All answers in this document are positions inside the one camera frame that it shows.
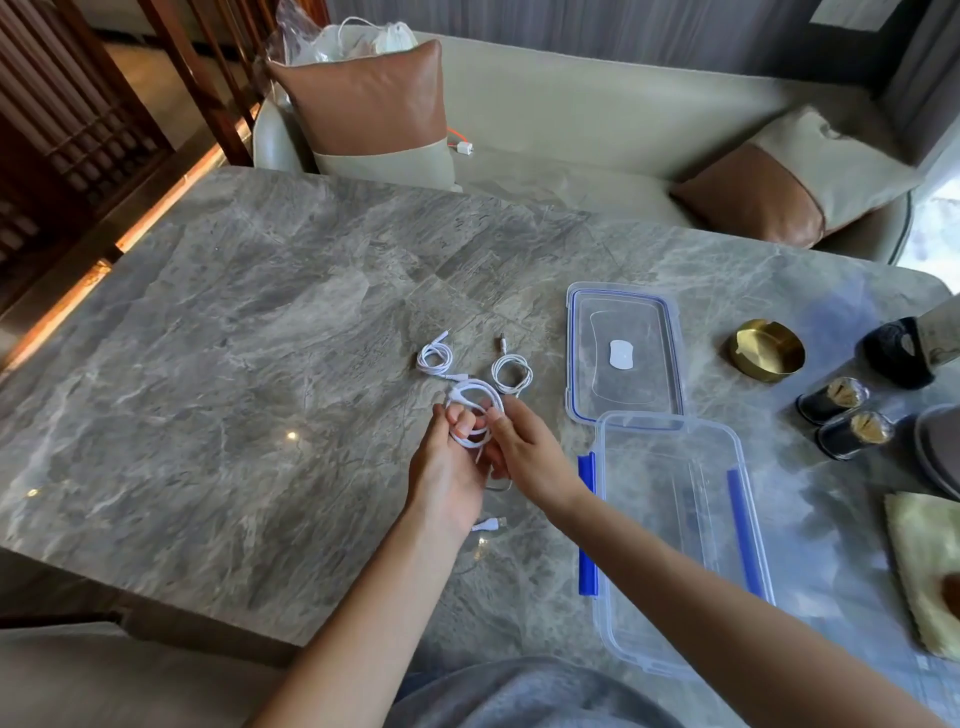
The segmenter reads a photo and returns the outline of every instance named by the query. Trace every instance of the plastic bag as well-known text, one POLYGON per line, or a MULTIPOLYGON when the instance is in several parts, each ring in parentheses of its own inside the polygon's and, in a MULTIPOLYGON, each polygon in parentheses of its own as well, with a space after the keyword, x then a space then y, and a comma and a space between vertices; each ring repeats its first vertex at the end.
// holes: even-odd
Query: plastic bag
MULTIPOLYGON (((388 23, 380 27, 369 20, 351 15, 342 23, 321 28, 297 0, 279 0, 276 4, 276 30, 264 44, 266 57, 284 65, 308 65, 348 61, 365 56, 409 51, 417 45, 413 31, 406 23, 388 23), (349 26, 351 20, 366 23, 366 27, 349 26)), ((265 95, 271 95, 283 109, 290 108, 286 92, 258 73, 265 95)))
POLYGON ((364 56, 379 56, 384 53, 409 51, 416 47, 417 39, 406 23, 387 23, 381 28, 378 25, 373 25, 365 18, 351 15, 337 26, 337 45, 344 59, 357 59, 364 56), (345 43, 344 28, 351 20, 359 20, 361 23, 366 23, 370 28, 353 28, 356 40, 354 40, 352 47, 347 49, 345 46, 349 44, 349 39, 345 43))

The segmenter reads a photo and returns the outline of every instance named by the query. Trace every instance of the plastic food container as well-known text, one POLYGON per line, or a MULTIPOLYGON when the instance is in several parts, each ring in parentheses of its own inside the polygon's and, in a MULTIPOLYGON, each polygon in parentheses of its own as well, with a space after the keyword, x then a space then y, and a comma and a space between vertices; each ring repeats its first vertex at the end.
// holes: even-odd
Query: plastic food container
POLYGON ((619 283, 566 291, 566 411, 592 424, 604 412, 684 414, 683 340, 676 306, 619 283))
MULTIPOLYGON (((574 283, 567 307, 567 411, 595 428, 593 447, 578 458, 581 478, 678 551, 773 604, 740 439, 726 425, 682 414, 675 307, 609 283, 574 283), (634 344, 633 361, 614 341, 634 344), (608 406, 617 403, 630 406, 608 406)), ((658 675, 698 679, 583 552, 580 594, 593 598, 593 624, 614 655, 658 675)))

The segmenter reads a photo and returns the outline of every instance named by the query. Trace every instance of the white cable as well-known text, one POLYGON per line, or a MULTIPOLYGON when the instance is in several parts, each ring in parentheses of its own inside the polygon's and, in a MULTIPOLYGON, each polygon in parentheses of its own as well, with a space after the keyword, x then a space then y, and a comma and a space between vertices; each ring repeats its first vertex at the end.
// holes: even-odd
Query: white cable
POLYGON ((453 349, 441 342, 449 333, 449 331, 444 331, 420 350, 420 353, 417 354, 417 369, 426 375, 442 376, 444 379, 452 379, 453 381, 467 381, 470 375, 449 375, 446 373, 453 366, 453 349), (438 356, 440 363, 430 364, 427 362, 428 356, 438 356))
POLYGON ((529 387, 530 383, 534 380, 534 370, 527 364, 527 360, 519 354, 507 353, 507 337, 503 335, 500 336, 500 354, 500 358, 494 361, 493 366, 490 367, 490 376, 493 379, 493 384, 500 390, 500 394, 519 397, 520 392, 529 387), (512 387, 500 381, 500 370, 507 364, 517 364, 517 366, 522 367, 524 370, 523 379, 517 386, 512 387))
MULTIPOLYGON (((462 404, 464 407, 469 407, 479 412, 481 415, 484 414, 484 408, 475 401, 470 401, 464 397, 464 392, 483 392, 487 397, 490 398, 492 406, 496 407, 498 410, 503 412, 503 400, 500 398, 499 393, 493 389, 487 382, 483 379, 467 379, 466 381, 460 381, 450 387, 450 391, 446 395, 446 404, 444 408, 447 408, 453 402, 462 404)), ((460 437, 455 432, 450 432, 450 437, 456 440, 458 443, 463 445, 465 448, 482 448, 485 446, 491 439, 492 435, 486 427, 480 427, 475 429, 470 433, 470 437, 477 437, 478 435, 483 435, 483 440, 480 442, 473 442, 467 438, 460 437)))
POLYGON ((498 531, 500 526, 505 526, 507 524, 506 519, 486 519, 485 521, 480 521, 475 523, 471 531, 498 531))
POLYGON ((337 28, 337 47, 340 49, 341 57, 345 57, 347 54, 344 52, 344 26, 347 25, 351 20, 359 20, 361 23, 367 23, 371 28, 376 28, 380 30, 380 26, 375 23, 371 23, 367 18, 360 17, 359 15, 351 15, 350 17, 345 17, 344 21, 340 24, 340 27, 337 28))

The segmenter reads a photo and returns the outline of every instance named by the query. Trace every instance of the marble table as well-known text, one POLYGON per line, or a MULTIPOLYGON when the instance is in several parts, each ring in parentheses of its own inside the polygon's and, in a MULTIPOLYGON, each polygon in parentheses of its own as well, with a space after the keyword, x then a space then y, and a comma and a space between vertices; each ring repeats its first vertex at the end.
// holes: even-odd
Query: marble table
MULTIPOLYGON (((485 372, 505 333, 524 398, 572 457, 567 286, 626 281, 677 301, 687 409, 743 441, 781 608, 948 719, 953 666, 913 645, 882 496, 924 490, 906 449, 826 459, 792 401, 860 336, 947 297, 933 277, 702 231, 493 198, 231 168, 195 186, 0 387, 0 546, 291 643, 324 621, 404 499, 444 383, 413 369, 445 328, 485 372), (757 316, 809 352, 770 386, 718 351, 757 316)), ((960 399, 960 369, 900 414, 960 399)), ((700 683, 618 662, 577 595, 577 551, 523 497, 468 542, 418 665, 551 653, 603 669, 688 725, 736 724, 700 683)))

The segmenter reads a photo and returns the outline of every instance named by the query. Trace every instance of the cushion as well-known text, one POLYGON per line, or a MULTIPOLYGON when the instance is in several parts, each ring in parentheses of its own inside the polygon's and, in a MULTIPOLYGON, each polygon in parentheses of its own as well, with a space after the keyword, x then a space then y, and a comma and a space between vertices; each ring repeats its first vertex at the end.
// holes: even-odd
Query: cushion
POLYGON ((668 180, 484 146, 475 149, 470 157, 453 155, 457 182, 468 194, 696 227, 695 219, 670 198, 668 180))
POLYGON ((441 189, 454 184, 439 41, 349 61, 268 67, 290 95, 322 172, 441 189))
POLYGON ((671 194, 719 232, 810 248, 923 181, 813 107, 785 114, 671 194))

